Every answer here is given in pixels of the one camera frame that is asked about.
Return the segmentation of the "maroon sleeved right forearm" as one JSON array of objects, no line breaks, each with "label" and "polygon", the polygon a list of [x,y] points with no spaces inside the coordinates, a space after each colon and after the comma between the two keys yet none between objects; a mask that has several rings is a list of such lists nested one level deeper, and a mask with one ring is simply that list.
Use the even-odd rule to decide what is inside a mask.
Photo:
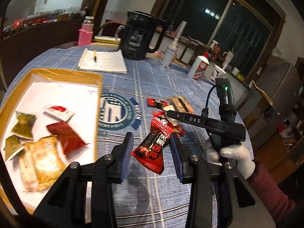
[{"label": "maroon sleeved right forearm", "polygon": [[274,220],[276,227],[286,227],[296,220],[300,206],[285,195],[278,187],[268,170],[258,161],[254,161],[255,170],[247,179]]}]

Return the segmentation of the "white gloved right hand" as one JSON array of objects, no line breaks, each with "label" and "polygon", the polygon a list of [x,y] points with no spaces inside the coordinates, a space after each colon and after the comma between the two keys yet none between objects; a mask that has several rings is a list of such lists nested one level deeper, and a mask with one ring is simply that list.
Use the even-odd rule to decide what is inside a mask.
[{"label": "white gloved right hand", "polygon": [[255,170],[256,165],[251,159],[250,151],[243,144],[223,147],[218,153],[213,148],[210,139],[207,139],[204,145],[204,151],[206,153],[208,163],[220,165],[220,156],[236,160],[237,169],[244,179],[248,179]]}]

